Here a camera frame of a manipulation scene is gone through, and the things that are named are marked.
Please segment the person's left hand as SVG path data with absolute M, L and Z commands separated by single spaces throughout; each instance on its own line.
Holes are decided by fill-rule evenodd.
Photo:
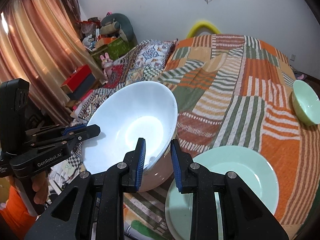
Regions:
M 48 197 L 48 175 L 43 171 L 35 175 L 32 179 L 33 191 L 35 192 L 35 204 L 44 204 Z

